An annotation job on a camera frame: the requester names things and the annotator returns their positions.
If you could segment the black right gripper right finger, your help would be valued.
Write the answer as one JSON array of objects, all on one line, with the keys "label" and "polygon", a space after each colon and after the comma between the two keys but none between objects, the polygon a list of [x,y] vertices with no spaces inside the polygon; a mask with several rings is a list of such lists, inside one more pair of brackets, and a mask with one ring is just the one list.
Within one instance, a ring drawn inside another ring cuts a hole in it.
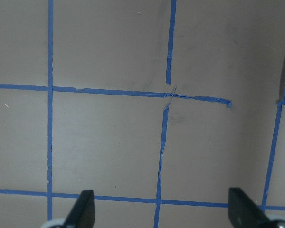
[{"label": "black right gripper right finger", "polygon": [[285,219],[269,218],[238,187],[228,189],[228,219],[234,228],[285,228]]}]

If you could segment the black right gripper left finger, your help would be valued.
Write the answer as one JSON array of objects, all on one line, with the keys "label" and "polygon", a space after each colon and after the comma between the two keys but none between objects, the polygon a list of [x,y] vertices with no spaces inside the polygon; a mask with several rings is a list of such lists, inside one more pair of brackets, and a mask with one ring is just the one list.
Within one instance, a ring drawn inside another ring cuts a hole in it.
[{"label": "black right gripper left finger", "polygon": [[93,228],[95,199],[93,190],[83,190],[66,218],[45,222],[43,228]]}]

